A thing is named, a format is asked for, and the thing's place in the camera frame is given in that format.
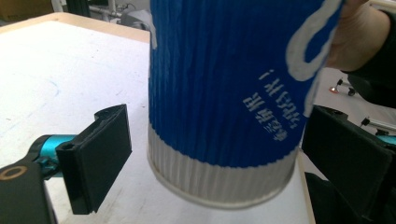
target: white tabletop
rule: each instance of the white tabletop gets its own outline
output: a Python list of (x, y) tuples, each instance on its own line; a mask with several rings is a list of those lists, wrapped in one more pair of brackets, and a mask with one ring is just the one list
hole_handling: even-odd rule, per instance
[(300, 164), (273, 200), (222, 211), (184, 201), (149, 168), (149, 44), (46, 21), (0, 35), (0, 167), (43, 134), (80, 133), (103, 108), (127, 104), (133, 153), (97, 214), (74, 216), (64, 181), (47, 181), (60, 223), (314, 223)]

